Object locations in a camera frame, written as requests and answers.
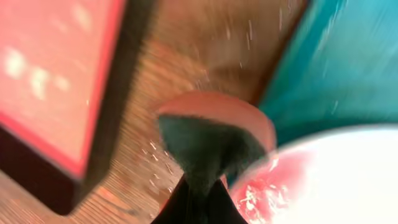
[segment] red border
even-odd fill
[[[49,157],[54,160],[57,164],[62,166],[71,175],[78,179],[83,177],[86,170],[88,155],[91,151],[93,135],[95,132],[96,121],[99,115],[98,110],[100,109],[104,96],[105,84],[108,79],[108,71],[111,65],[111,59],[113,57],[113,50],[117,41],[116,35],[121,26],[121,19],[125,5],[125,0],[111,1],[112,5],[109,10],[108,23],[104,30],[103,46],[99,57],[97,72],[95,73],[95,75],[99,75],[95,80],[94,90],[92,92],[90,105],[88,108],[88,121],[86,124],[85,137],[82,145],[83,149],[81,150],[80,155],[81,159],[79,161],[70,159],[64,153],[57,150],[55,146],[38,137],[38,135],[27,129],[21,123],[18,123],[12,118],[6,116],[4,113],[0,112],[0,121],[2,121],[2,125],[8,128],[8,131],[10,131],[12,134],[17,134],[17,137],[21,138],[22,141],[25,141],[25,144],[33,145],[34,149],[38,149],[41,154],[44,154],[45,157]]]

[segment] teal object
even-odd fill
[[[278,145],[398,122],[398,1],[312,2],[259,108],[274,122]]]

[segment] wood grain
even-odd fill
[[[252,100],[303,0],[161,1],[131,83],[106,180],[59,217],[0,173],[0,223],[150,223],[182,172],[162,150],[154,111],[194,89]]]

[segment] pink screen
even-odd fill
[[[76,175],[122,7],[122,0],[0,0],[0,124]]]

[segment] wooden surface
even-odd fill
[[[252,101],[303,0],[169,0],[153,15],[108,178],[59,217],[0,173],[0,223],[150,223],[182,172],[162,150],[155,109],[193,89]]]

